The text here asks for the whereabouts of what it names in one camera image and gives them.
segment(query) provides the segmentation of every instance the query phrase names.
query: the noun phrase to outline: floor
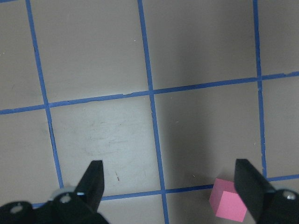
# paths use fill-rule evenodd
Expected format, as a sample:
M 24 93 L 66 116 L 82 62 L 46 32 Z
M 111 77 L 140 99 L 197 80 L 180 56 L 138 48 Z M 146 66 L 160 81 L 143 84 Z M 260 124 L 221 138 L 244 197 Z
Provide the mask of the floor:
M 0 2 L 0 204 L 92 160 L 112 224 L 236 223 L 208 203 L 236 158 L 299 191 L 298 1 Z

